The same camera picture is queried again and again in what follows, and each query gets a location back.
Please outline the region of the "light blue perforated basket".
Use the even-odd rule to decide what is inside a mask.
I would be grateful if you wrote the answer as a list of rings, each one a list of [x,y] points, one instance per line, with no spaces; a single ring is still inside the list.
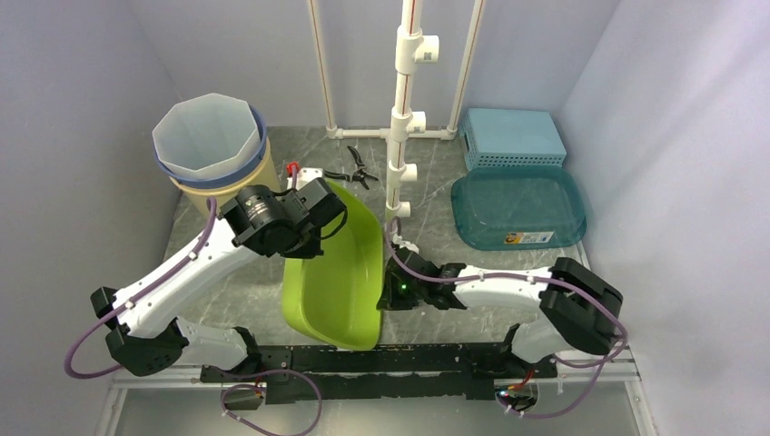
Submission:
[[[469,170],[561,166],[567,158],[554,120],[545,111],[469,108],[458,134]]]

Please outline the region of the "beige plastic bucket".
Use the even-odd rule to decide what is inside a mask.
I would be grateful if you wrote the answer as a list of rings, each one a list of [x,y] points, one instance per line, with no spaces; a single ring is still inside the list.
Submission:
[[[207,217],[209,214],[207,199],[211,196],[216,199],[217,208],[220,208],[246,186],[264,185],[269,187],[274,192],[277,192],[281,187],[279,177],[271,157],[271,142],[269,138],[266,139],[265,155],[262,157],[262,160],[253,171],[245,175],[241,180],[226,184],[223,187],[209,189],[193,188],[181,184],[173,178],[171,178],[171,182],[182,191],[182,193],[187,197],[187,199],[203,217]]]

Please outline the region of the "lime green plastic tub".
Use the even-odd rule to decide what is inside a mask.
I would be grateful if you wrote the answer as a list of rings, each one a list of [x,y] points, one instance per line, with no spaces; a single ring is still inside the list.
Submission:
[[[377,308],[384,274],[380,221],[337,183],[331,189],[348,211],[341,230],[321,242],[323,255],[285,261],[281,309],[284,320],[314,340],[343,350],[367,351],[380,339]]]

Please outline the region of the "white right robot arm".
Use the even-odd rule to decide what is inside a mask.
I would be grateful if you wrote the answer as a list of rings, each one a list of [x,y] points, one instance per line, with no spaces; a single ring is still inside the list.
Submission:
[[[532,322],[511,327],[500,364],[521,377],[555,353],[577,350],[603,364],[627,345],[619,315],[622,293],[580,262],[559,257],[554,264],[524,271],[490,270],[466,263],[441,266],[418,252],[391,244],[383,290],[385,311],[406,311],[425,303],[438,310],[496,306],[532,312]]]

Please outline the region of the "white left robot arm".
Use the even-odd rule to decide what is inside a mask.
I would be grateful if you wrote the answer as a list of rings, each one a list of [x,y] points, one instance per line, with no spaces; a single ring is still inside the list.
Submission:
[[[262,358],[249,330],[187,321],[183,307],[260,257],[321,256],[323,227],[342,227],[348,219],[347,206],[322,178],[278,193],[250,185],[223,205],[207,203],[203,230],[166,263],[130,286],[101,288],[91,296],[109,329],[111,357],[135,376],[184,363],[217,367],[240,382],[253,379]]]

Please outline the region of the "teal translucent plastic tub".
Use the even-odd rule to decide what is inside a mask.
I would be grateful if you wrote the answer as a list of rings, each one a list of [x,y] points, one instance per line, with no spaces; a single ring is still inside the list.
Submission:
[[[558,166],[476,168],[450,190],[459,238],[480,251],[563,248],[580,242],[587,214]]]

